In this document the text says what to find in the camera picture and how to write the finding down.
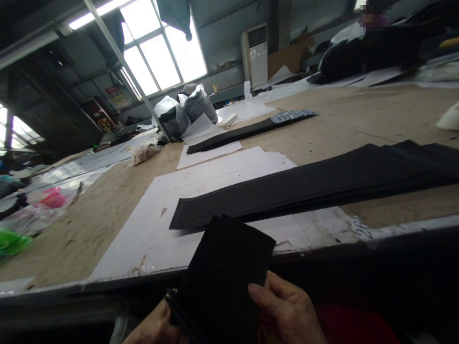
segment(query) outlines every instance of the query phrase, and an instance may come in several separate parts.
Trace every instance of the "black leather strip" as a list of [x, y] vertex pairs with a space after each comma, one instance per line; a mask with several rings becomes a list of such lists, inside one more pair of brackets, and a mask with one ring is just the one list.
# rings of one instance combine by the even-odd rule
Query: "black leather strip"
[[172, 318], [190, 340], [257, 342], [259, 308], [247, 287], [264, 285], [275, 243], [227, 215], [212, 219], [172, 297]]
[[171, 229], [205, 227], [213, 215], [250, 222], [459, 183], [457, 150], [409, 141], [366, 145], [338, 157], [180, 199]]
[[316, 112], [312, 112], [309, 110], [302, 110], [302, 111], [283, 111], [277, 115], [274, 115], [270, 118], [267, 118], [261, 122], [242, 127], [239, 129], [227, 131], [223, 134], [211, 137], [205, 141], [197, 143], [188, 147], [186, 151], [187, 154], [193, 154], [199, 151], [210, 151], [212, 149], [227, 145], [232, 142], [236, 142], [242, 139], [246, 139], [258, 134], [262, 134], [264, 132], [274, 130], [280, 127], [284, 127], [298, 121], [304, 120], [306, 118], [310, 118], [313, 116], [317, 116]]

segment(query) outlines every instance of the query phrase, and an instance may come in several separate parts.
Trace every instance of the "air conditioner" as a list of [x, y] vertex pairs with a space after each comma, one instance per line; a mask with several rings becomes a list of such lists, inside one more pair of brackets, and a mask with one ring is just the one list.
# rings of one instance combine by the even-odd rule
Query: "air conditioner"
[[245, 80], [251, 85], [268, 81], [268, 32], [266, 23], [246, 30], [240, 37]]

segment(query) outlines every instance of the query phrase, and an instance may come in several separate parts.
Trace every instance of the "hand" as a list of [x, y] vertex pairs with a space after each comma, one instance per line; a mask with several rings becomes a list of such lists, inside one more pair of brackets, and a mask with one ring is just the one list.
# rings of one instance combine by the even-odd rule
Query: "hand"
[[308, 294], [268, 271], [264, 287], [249, 284], [253, 301], [271, 315], [284, 344], [327, 344]]
[[171, 309], [163, 299], [123, 344], [188, 344], [180, 328], [172, 326]]

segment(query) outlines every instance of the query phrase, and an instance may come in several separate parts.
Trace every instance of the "wooden table surface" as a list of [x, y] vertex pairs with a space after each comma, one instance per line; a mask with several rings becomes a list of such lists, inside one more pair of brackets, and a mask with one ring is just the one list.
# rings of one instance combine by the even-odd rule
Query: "wooden table surface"
[[[316, 118], [241, 141], [244, 149], [285, 154], [298, 166], [332, 158], [365, 144], [392, 145], [404, 140], [441, 143], [459, 149], [459, 133], [435, 124], [459, 99], [459, 89], [380, 88], [309, 89], [268, 103], [273, 112], [240, 122], [261, 121], [279, 110], [310, 109]], [[120, 163], [99, 178], [66, 214], [21, 254], [0, 265], [0, 281], [35, 277], [29, 288], [87, 279], [156, 176], [176, 171], [183, 143], [131, 167]], [[360, 202], [341, 207], [372, 228], [459, 213], [459, 186]]]

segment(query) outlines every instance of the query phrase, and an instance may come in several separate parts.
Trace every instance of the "pink plastic item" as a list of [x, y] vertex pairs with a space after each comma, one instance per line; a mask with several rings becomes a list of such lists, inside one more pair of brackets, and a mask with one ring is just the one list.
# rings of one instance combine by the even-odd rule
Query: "pink plastic item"
[[44, 191], [44, 194], [48, 194], [40, 203], [50, 207], [50, 208], [60, 208], [65, 202], [65, 196], [60, 193], [61, 188], [52, 188]]

